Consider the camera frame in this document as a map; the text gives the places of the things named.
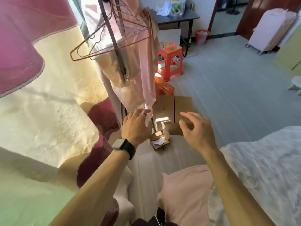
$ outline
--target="hand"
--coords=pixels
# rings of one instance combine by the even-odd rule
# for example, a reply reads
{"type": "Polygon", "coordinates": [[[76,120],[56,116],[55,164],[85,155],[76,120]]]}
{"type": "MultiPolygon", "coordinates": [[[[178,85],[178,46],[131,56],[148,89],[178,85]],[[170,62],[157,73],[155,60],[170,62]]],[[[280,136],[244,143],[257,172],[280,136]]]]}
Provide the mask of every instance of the hand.
{"type": "Polygon", "coordinates": [[[127,139],[136,149],[151,136],[153,129],[151,121],[147,127],[145,126],[145,114],[149,112],[148,109],[137,109],[130,112],[123,121],[121,138],[127,139]]]}
{"type": "Polygon", "coordinates": [[[200,152],[206,160],[211,152],[218,150],[210,120],[193,112],[181,112],[181,115],[190,119],[194,124],[194,129],[191,131],[185,121],[180,120],[179,122],[186,141],[192,148],[200,152]]]}

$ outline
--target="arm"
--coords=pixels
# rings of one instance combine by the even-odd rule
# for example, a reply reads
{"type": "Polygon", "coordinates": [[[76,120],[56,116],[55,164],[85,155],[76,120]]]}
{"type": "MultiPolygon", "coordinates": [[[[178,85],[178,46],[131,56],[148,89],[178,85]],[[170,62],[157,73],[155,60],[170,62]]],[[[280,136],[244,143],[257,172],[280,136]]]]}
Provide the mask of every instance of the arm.
{"type": "MultiPolygon", "coordinates": [[[[150,110],[131,112],[123,122],[122,138],[137,149],[151,135],[152,125],[145,126],[145,114],[150,110]]],[[[53,219],[49,226],[99,226],[107,211],[130,155],[125,150],[113,150],[76,195],[53,219]]]]}
{"type": "Polygon", "coordinates": [[[231,225],[276,226],[218,150],[210,120],[193,112],[181,115],[194,123],[192,131],[183,120],[180,126],[187,142],[206,160],[231,225]]]}

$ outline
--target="white suitcase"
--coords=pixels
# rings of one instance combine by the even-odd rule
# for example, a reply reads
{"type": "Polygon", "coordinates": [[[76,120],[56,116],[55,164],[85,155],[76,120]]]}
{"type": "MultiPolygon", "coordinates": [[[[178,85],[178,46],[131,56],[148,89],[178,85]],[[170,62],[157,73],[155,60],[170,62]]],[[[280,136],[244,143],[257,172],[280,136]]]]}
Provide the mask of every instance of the white suitcase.
{"type": "Polygon", "coordinates": [[[272,9],[264,13],[246,47],[252,46],[261,55],[272,50],[282,39],[297,14],[284,9],[272,9]]]}

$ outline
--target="black watch strap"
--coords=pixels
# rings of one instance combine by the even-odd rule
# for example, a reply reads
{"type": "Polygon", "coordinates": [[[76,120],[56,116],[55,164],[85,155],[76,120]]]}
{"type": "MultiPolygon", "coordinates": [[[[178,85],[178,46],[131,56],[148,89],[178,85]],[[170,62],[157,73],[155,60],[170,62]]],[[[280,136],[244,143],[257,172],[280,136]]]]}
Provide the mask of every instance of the black watch strap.
{"type": "Polygon", "coordinates": [[[130,155],[130,160],[134,157],[136,153],[136,148],[128,140],[125,140],[120,147],[120,150],[126,150],[130,155]]]}

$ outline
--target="brown door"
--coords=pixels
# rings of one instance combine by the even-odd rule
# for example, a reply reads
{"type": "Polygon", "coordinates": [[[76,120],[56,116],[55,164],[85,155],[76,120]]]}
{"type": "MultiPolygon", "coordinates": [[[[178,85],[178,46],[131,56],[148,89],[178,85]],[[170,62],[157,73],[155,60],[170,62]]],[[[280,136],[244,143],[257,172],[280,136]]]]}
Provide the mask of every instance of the brown door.
{"type": "Polygon", "coordinates": [[[300,6],[301,0],[250,0],[236,33],[250,39],[253,29],[257,26],[265,11],[282,8],[297,12],[300,6]]]}

